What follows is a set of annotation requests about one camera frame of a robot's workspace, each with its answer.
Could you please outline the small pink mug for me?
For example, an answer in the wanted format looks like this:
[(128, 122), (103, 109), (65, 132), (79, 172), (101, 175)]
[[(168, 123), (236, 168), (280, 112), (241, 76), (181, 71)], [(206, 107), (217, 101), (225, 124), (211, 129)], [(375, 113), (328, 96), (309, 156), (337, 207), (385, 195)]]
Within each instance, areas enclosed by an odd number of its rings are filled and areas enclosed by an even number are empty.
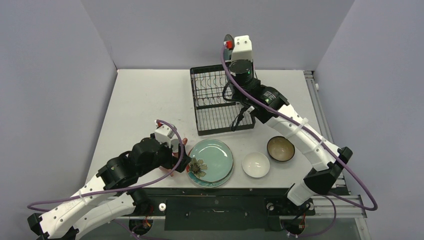
[[(185, 146), (187, 144), (188, 139), (187, 138), (183, 138), (181, 140), (181, 142), (183, 143), (183, 145)], [(174, 155), (178, 154), (180, 151), (180, 141), (178, 138), (172, 139), (171, 140), (171, 148), (172, 148), (172, 153)]]

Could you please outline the large pink mug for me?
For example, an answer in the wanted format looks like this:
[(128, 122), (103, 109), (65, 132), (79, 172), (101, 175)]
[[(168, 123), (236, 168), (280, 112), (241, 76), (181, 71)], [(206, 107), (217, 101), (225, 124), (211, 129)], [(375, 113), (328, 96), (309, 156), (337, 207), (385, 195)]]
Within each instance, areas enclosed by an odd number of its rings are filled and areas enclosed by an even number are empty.
[(169, 173), (169, 176), (171, 176), (171, 177), (174, 176), (174, 171), (172, 169), (167, 169), (167, 168), (164, 168), (162, 166), (160, 166), (159, 169), (164, 173)]

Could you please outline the light teal flower plate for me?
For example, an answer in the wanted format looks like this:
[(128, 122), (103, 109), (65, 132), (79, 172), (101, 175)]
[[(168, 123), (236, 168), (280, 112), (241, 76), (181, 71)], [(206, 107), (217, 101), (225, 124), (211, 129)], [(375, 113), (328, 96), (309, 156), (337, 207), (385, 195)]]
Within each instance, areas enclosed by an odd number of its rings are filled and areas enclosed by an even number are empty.
[(217, 182), (223, 179), (234, 165), (231, 149), (218, 139), (204, 139), (191, 149), (190, 170), (200, 180)]

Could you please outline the black wire dish rack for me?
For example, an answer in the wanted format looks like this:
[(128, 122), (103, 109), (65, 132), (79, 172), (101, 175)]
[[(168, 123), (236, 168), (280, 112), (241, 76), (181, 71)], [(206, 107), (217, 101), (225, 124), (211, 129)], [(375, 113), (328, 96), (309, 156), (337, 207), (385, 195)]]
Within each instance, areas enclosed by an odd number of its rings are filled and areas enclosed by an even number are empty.
[(194, 115), (199, 136), (254, 128), (256, 120), (238, 102), (229, 101), (232, 91), (222, 65), (192, 67), (189, 70)]

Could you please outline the blue glazed plate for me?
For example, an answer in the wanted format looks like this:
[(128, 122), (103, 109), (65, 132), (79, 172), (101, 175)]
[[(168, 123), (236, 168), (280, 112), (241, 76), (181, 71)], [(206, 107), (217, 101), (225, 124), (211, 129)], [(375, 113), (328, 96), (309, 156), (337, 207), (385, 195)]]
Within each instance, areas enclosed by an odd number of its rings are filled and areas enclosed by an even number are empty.
[(234, 41), (234, 37), (231, 34), (226, 34), (223, 41), (224, 42), (228, 42), (228, 41), (233, 42)]

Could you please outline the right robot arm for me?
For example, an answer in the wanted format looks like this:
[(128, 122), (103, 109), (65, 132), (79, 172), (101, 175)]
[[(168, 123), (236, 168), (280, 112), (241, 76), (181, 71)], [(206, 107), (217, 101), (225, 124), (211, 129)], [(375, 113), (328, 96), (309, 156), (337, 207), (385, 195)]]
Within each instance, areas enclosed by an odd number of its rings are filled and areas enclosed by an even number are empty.
[(311, 163), (312, 169), (298, 183), (290, 187), (282, 199), (283, 209), (296, 213), (310, 197), (326, 195), (348, 163), (353, 151), (338, 147), (320, 135), (302, 118), (277, 89), (263, 85), (254, 76), (253, 63), (239, 59), (231, 62), (226, 70), (232, 99), (261, 123), (275, 129), (289, 140)]

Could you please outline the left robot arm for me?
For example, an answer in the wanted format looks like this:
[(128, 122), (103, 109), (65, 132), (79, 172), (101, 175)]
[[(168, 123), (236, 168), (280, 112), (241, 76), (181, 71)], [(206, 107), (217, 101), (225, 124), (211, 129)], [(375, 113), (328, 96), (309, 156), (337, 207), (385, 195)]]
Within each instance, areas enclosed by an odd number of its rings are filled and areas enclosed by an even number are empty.
[(118, 217), (143, 215), (149, 200), (143, 187), (164, 179), (163, 176), (137, 185), (140, 177), (157, 168), (182, 172), (190, 162), (186, 138), (157, 129), (136, 143), (131, 150), (108, 160), (78, 192), (51, 210), (38, 209), (27, 218), (32, 232), (40, 240), (79, 240), (88, 232)]

